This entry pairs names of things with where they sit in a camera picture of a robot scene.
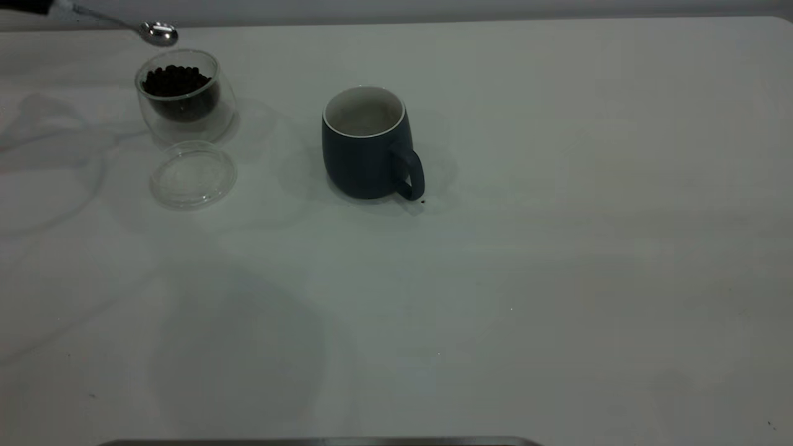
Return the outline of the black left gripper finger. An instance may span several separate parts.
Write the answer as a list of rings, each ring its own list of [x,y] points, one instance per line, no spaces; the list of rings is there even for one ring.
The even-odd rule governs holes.
[[[46,16],[54,3],[54,0],[0,0],[0,8],[1,11]]]

